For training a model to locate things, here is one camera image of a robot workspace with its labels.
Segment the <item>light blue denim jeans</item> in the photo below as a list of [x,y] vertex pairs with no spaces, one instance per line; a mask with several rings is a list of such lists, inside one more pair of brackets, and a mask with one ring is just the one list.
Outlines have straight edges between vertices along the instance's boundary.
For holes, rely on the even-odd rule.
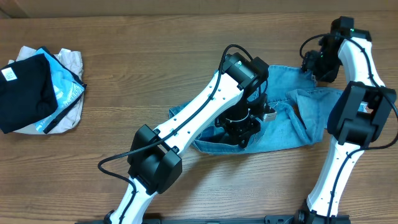
[[311,72],[297,67],[271,65],[268,82],[262,85],[269,106],[276,111],[272,121],[261,122],[261,130],[248,145],[233,142],[223,128],[210,124],[192,142],[207,154],[252,154],[279,151],[322,141],[330,112],[342,91],[320,87]]

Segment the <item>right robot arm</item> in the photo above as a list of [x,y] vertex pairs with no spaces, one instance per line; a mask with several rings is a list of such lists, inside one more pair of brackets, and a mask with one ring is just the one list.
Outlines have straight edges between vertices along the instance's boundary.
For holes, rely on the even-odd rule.
[[352,17],[341,16],[330,32],[318,34],[321,49],[300,56],[301,69],[315,79],[331,83],[344,68],[347,86],[332,108],[327,122],[331,136],[326,161],[315,187],[291,223],[349,223],[338,207],[346,183],[358,159],[376,141],[391,112],[396,113],[397,93],[377,74],[372,58],[372,38],[357,29]]

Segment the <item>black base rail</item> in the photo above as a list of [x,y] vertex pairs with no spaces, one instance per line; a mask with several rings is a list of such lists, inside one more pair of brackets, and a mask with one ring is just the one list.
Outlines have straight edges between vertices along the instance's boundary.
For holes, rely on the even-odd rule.
[[[92,222],[78,222],[76,224],[104,224],[110,223],[104,220]],[[161,220],[144,219],[143,224],[293,224],[293,215],[267,215],[264,218],[222,218],[222,219],[187,219],[187,220]],[[349,216],[343,215],[330,221],[330,223],[350,224]]]

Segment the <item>black folded shirt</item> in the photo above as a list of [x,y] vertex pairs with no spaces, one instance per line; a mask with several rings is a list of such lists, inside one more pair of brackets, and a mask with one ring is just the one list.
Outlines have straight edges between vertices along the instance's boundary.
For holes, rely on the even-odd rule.
[[40,121],[57,108],[50,64],[44,54],[1,68],[1,131],[4,134]]

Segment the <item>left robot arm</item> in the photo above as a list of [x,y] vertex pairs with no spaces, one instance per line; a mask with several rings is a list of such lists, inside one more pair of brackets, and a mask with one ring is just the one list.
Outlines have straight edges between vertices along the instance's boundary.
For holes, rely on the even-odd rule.
[[130,165],[126,193],[104,223],[142,223],[152,199],[181,175],[184,151],[209,125],[222,128],[233,144],[246,147],[261,130],[266,107],[266,94],[252,101],[249,97],[267,80],[268,69],[259,57],[225,55],[221,70],[187,106],[155,129],[143,125],[125,154]]

